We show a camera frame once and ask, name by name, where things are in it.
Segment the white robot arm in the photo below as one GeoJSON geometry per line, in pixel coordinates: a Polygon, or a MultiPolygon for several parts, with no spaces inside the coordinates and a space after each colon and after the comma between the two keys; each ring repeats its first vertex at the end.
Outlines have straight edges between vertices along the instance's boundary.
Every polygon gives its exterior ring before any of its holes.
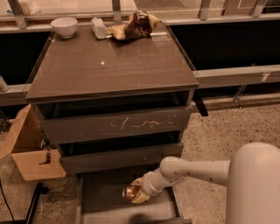
{"type": "Polygon", "coordinates": [[[185,178],[227,188],[226,224],[280,224],[280,149],[268,143],[247,143],[230,160],[187,161],[165,157],[123,190],[139,204],[185,178]]]}

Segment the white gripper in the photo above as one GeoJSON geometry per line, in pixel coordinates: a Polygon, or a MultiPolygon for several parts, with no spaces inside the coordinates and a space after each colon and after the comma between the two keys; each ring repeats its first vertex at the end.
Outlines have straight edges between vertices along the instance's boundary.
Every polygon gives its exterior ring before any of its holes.
{"type": "Polygon", "coordinates": [[[131,185],[137,190],[142,188],[143,191],[139,191],[136,197],[131,201],[133,204],[141,204],[147,201],[150,196],[157,196],[163,189],[156,188],[152,183],[152,172],[144,174],[142,178],[135,179],[131,185]]]}

